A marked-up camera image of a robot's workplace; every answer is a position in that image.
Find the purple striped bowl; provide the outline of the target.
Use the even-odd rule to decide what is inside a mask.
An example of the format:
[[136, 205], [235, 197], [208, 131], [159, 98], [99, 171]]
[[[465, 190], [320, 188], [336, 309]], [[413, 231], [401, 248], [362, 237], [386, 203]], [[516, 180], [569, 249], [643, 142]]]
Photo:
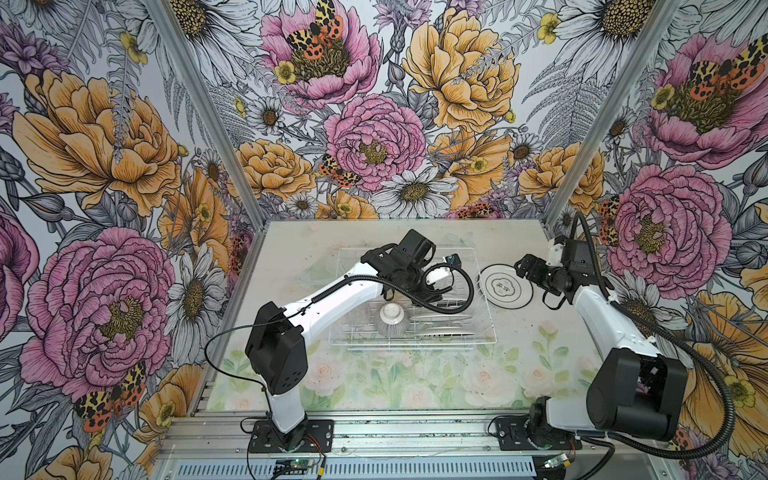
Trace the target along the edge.
[[409, 327], [406, 310], [395, 302], [384, 304], [379, 310], [375, 327], [377, 332], [385, 338], [403, 337]]

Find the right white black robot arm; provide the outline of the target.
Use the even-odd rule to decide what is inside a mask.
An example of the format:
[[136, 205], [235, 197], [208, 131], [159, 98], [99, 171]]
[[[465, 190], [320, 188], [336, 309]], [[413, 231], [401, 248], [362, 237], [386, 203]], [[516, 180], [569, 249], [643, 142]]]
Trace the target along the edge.
[[527, 254], [514, 270], [544, 294], [558, 296], [575, 308], [602, 360], [583, 396], [536, 400], [526, 422], [529, 441], [545, 447], [565, 444], [577, 435], [609, 433], [671, 439], [687, 370], [680, 360], [664, 356], [655, 339], [620, 311], [594, 246], [560, 236], [546, 258]]

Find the teal rimmed white plate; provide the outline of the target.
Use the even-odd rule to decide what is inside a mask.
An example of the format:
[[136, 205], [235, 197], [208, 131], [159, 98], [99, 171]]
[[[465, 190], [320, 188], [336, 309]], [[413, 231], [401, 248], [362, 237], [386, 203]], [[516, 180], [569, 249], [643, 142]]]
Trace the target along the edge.
[[478, 287], [492, 305], [505, 310], [519, 310], [533, 299], [533, 285], [522, 279], [508, 264], [492, 264], [481, 270]]

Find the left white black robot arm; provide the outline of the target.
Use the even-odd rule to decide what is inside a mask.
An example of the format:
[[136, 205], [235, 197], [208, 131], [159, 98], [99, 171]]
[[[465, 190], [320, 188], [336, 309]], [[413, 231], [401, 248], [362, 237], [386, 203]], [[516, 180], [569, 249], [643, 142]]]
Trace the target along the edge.
[[411, 229], [399, 243], [365, 252], [316, 293], [285, 306], [270, 301], [259, 308], [244, 353], [264, 383], [273, 431], [285, 438], [304, 434], [307, 414], [299, 384], [309, 368], [307, 347], [355, 308], [388, 293], [437, 314], [457, 315], [469, 308], [475, 289], [460, 256], [435, 262], [436, 250]]

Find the green circuit board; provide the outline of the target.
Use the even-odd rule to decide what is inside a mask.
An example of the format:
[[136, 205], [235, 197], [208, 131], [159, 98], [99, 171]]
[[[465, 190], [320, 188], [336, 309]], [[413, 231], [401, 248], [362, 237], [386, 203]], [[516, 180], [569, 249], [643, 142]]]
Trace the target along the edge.
[[281, 460], [275, 463], [272, 478], [276, 479], [283, 475], [304, 475], [314, 464], [305, 459]]

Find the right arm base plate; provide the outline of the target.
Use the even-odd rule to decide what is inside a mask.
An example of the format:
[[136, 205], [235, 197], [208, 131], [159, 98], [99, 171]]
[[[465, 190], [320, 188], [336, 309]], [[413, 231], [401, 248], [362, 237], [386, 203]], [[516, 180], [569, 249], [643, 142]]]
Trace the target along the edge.
[[490, 421], [487, 431], [497, 440], [502, 451], [582, 449], [581, 441], [573, 433], [547, 424], [533, 425], [523, 415], [497, 416]]

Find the aluminium front rail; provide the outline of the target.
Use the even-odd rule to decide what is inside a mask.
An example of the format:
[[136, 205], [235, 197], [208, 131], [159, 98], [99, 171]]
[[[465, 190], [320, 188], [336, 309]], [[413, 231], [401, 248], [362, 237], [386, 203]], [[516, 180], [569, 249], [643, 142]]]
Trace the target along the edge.
[[502, 451], [488, 431], [493, 411], [321, 412], [335, 422], [329, 453], [250, 454], [255, 412], [182, 419], [161, 447], [154, 479], [270, 479], [277, 461], [314, 464], [287, 479], [574, 479], [607, 450]]

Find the teal rimmed deep plate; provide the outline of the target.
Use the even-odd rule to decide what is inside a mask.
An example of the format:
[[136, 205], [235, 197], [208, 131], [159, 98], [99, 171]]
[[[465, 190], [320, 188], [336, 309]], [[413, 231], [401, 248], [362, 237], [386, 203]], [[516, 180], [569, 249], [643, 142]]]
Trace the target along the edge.
[[416, 323], [437, 323], [437, 322], [464, 322], [470, 321], [473, 318], [472, 315], [466, 314], [441, 314], [436, 312], [429, 312], [428, 314], [415, 315], [411, 317], [411, 320]]

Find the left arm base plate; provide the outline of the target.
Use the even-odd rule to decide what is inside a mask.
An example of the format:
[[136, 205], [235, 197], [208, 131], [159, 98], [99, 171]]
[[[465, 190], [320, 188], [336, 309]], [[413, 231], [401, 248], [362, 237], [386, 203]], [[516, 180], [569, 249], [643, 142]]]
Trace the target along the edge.
[[289, 433], [277, 429], [271, 420], [259, 419], [248, 444], [250, 454], [329, 453], [332, 450], [335, 422], [305, 419]]

